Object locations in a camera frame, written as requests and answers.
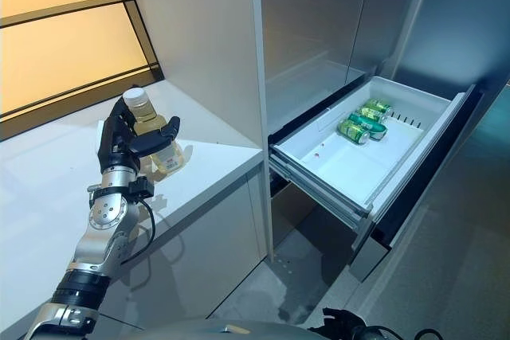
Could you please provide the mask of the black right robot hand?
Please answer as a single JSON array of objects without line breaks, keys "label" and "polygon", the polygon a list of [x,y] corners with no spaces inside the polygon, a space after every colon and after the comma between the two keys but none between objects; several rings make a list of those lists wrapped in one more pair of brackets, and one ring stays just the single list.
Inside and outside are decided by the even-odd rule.
[{"label": "black right robot hand", "polygon": [[309,330],[328,339],[356,339],[367,327],[362,318],[348,310],[325,307],[322,313],[323,325]]}]

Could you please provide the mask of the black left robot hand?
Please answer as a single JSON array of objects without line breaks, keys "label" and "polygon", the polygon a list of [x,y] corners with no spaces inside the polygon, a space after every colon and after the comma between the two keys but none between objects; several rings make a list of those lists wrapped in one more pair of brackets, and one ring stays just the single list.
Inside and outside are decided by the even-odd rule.
[{"label": "black left robot hand", "polygon": [[100,172],[114,166],[124,166],[138,172],[140,158],[155,154],[169,147],[177,137],[180,118],[173,116],[161,128],[138,135],[134,129],[135,116],[119,98],[104,121],[97,157]]}]

